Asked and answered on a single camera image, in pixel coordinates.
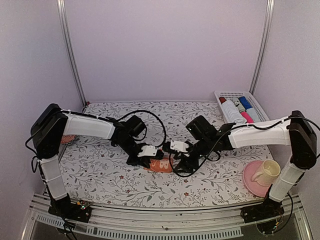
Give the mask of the panda print rolled towel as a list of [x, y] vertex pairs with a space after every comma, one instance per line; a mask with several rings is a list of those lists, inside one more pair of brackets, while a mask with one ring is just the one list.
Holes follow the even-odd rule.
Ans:
[[243, 106], [243, 104], [240, 102], [240, 100], [239, 100], [238, 98], [233, 97], [233, 98], [232, 98], [232, 102], [233, 102], [234, 105], [237, 107], [237, 109], [238, 109], [238, 111], [239, 111], [240, 113], [246, 111], [245, 107]]

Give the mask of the aluminium front rail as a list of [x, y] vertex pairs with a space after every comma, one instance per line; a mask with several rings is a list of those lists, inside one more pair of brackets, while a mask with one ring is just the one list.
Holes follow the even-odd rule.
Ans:
[[286, 198], [279, 226], [275, 218], [245, 222], [242, 205], [192, 208], [147, 208], [92, 204], [89, 221], [71, 221], [72, 232], [63, 220], [48, 212], [50, 199], [35, 194], [22, 230], [24, 240], [313, 240], [301, 200]]

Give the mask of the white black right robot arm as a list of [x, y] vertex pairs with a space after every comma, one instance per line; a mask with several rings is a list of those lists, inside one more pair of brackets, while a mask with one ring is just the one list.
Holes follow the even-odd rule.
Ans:
[[291, 148], [287, 163], [274, 180], [267, 184], [265, 202], [259, 206], [262, 218], [269, 218], [278, 210], [285, 196], [313, 168], [319, 158], [317, 153], [319, 126], [306, 118], [299, 110], [280, 119], [256, 123], [225, 123], [219, 129], [203, 117], [197, 117], [186, 127], [196, 139], [188, 141], [170, 141], [169, 149], [178, 156], [183, 165], [183, 177], [196, 173], [201, 167], [199, 159], [208, 160], [211, 153], [231, 151], [254, 146], [265, 146], [272, 151], [275, 146]]

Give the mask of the cream ceramic mug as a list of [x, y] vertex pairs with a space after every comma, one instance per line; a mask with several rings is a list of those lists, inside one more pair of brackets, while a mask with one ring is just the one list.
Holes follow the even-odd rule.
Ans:
[[277, 179], [280, 173], [281, 167], [275, 160], [265, 160], [254, 172], [251, 181], [262, 187], [268, 187]]

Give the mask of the aluminium frame post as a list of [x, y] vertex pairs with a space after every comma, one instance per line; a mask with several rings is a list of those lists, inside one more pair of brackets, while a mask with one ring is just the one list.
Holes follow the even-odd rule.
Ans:
[[254, 71], [253, 71], [251, 84], [249, 87], [249, 92], [252, 95], [255, 94], [255, 91], [257, 89], [265, 53], [267, 50], [268, 40], [269, 40], [272, 21], [273, 21], [274, 6], [275, 6], [274, 0], [267, 0], [259, 51], [258, 51], [257, 60], [256, 60]]
[[81, 104], [85, 107], [87, 104], [85, 92], [81, 83], [76, 58], [72, 46], [72, 39], [70, 35], [69, 25], [68, 25], [68, 18], [67, 18], [67, 11], [66, 11], [66, 1], [65, 0], [57, 0], [57, 10], [62, 30], [62, 35], [65, 43], [66, 53], [68, 57], [68, 61], [70, 64], [71, 73], [73, 76], [74, 84], [76, 91], [78, 93], [79, 99]]

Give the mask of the left aluminium frame post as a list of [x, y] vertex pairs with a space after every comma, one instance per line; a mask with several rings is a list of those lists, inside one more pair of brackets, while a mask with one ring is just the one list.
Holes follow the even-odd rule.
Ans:
[[65, 43], [66, 53], [68, 57], [68, 61], [70, 64], [71, 73], [73, 76], [74, 84], [76, 91], [78, 93], [79, 99], [81, 104], [85, 107], [87, 104], [85, 92], [81, 83], [76, 58], [72, 46], [72, 39], [70, 35], [69, 25], [68, 25], [68, 18], [67, 18], [67, 11], [66, 11], [66, 1], [65, 0], [57, 0], [57, 10], [62, 30], [62, 35]]

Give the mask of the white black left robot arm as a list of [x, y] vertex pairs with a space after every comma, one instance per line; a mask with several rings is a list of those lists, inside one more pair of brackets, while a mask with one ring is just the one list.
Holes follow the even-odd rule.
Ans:
[[70, 217], [80, 208], [71, 202], [64, 185], [59, 167], [61, 145], [71, 143], [76, 136], [109, 140], [128, 155], [130, 165], [148, 167], [150, 158], [157, 155], [158, 149], [136, 142], [135, 137], [144, 129], [145, 124], [135, 115], [127, 121], [120, 121], [112, 117], [63, 110], [55, 103], [50, 104], [31, 127], [30, 138], [26, 142], [33, 143], [32, 151], [53, 210], [63, 217]]

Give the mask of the dark red rolled towel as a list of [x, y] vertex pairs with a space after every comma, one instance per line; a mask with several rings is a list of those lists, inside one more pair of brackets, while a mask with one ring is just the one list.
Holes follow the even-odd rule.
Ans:
[[225, 103], [227, 100], [224, 98], [224, 97], [220, 97], [219, 98], [219, 101], [221, 104]]

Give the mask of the white perforated plastic basket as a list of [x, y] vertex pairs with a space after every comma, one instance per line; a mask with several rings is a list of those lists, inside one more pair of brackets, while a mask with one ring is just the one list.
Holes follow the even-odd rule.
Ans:
[[253, 120], [254, 123], [270, 120], [263, 108], [250, 92], [216, 90], [214, 91], [214, 95], [217, 100], [218, 109], [220, 110], [225, 123], [232, 123], [233, 119], [230, 119], [231, 115], [226, 112], [226, 104], [222, 103], [223, 99], [230, 100], [235, 105], [240, 115], [249, 120]]

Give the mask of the light blue terry towel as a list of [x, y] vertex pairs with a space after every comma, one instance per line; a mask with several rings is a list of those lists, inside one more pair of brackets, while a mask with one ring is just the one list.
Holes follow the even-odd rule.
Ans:
[[245, 124], [247, 122], [231, 100], [228, 99], [222, 103], [222, 108], [230, 123]]

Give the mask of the pink saucer plate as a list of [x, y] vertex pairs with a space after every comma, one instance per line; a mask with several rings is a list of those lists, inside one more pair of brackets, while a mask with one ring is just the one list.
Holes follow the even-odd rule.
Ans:
[[281, 167], [275, 160], [255, 160], [244, 168], [243, 183], [252, 194], [263, 198], [280, 173]]

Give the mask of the pink rolled towel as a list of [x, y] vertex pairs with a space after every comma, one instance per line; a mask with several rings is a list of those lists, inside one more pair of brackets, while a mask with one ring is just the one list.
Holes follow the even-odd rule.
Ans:
[[240, 112], [240, 114], [245, 118], [247, 123], [249, 123], [249, 124], [254, 123], [254, 120], [246, 111], [242, 111], [242, 112]]

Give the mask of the orange patterned towel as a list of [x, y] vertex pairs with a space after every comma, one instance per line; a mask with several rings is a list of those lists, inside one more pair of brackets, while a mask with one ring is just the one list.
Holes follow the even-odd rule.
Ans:
[[171, 173], [172, 167], [169, 159], [151, 159], [149, 167], [145, 167], [145, 170], [153, 171], [156, 173]]

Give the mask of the floral table cover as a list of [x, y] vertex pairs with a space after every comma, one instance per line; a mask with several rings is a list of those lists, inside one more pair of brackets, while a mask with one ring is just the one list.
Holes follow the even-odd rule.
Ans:
[[[163, 139], [194, 142], [186, 125], [204, 116], [215, 128], [223, 123], [216, 102], [103, 102], [84, 112], [119, 119], [137, 111], [147, 130], [141, 136], [151, 145]], [[128, 155], [108, 140], [78, 136], [60, 160], [65, 188], [73, 200], [144, 208], [196, 208], [256, 200], [243, 183], [243, 169], [252, 161], [271, 159], [266, 146], [249, 146], [211, 154], [188, 178], [158, 173], [127, 164]]]

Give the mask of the right aluminium frame post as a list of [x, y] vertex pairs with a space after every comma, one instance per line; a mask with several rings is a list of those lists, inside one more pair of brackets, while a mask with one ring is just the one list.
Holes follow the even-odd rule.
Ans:
[[275, 6], [274, 0], [267, 0], [259, 51], [258, 51], [257, 60], [256, 60], [254, 71], [253, 71], [251, 84], [249, 87], [249, 92], [252, 95], [255, 94], [255, 91], [257, 89], [265, 53], [267, 50], [268, 40], [269, 40], [272, 21], [273, 21], [274, 6]]

